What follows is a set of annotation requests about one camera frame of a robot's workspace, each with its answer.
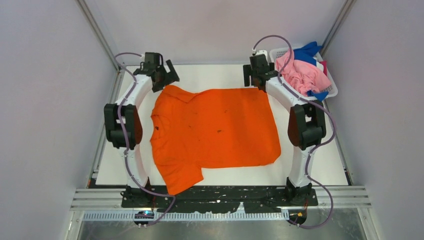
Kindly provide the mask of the orange t-shirt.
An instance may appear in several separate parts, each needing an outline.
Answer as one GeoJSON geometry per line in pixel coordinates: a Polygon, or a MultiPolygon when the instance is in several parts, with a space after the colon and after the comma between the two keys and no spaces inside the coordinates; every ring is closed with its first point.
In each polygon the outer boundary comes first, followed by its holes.
{"type": "Polygon", "coordinates": [[[170,195],[201,182],[203,169],[266,166],[282,153],[268,95],[256,88],[168,85],[151,120],[153,160],[170,195]]]}

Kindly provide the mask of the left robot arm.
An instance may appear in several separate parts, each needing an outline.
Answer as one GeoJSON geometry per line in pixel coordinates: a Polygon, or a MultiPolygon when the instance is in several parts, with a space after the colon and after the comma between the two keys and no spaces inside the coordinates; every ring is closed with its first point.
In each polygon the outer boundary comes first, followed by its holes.
{"type": "Polygon", "coordinates": [[[140,151],[143,138],[143,126],[139,117],[138,106],[148,93],[162,91],[166,86],[180,80],[170,60],[164,60],[161,53],[133,53],[141,59],[135,71],[129,70],[124,63],[120,68],[132,78],[125,92],[115,103],[104,106],[104,128],[108,142],[118,149],[123,159],[127,177],[125,190],[121,196],[125,204],[139,204],[151,207],[155,200],[163,198],[169,205],[175,204],[176,198],[168,193],[153,192],[149,176],[144,169],[140,151]]]}

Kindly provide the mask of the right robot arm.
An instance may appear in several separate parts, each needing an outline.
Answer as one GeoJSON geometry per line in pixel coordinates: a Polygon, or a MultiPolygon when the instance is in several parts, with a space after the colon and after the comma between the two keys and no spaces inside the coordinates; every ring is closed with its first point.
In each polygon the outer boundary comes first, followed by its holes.
{"type": "Polygon", "coordinates": [[[243,66],[244,85],[255,86],[275,98],[288,112],[287,134],[293,145],[293,159],[284,187],[284,199],[291,205],[302,205],[312,195],[310,171],[314,150],[327,134],[323,104],[305,99],[294,90],[264,54],[250,56],[243,66]]]}

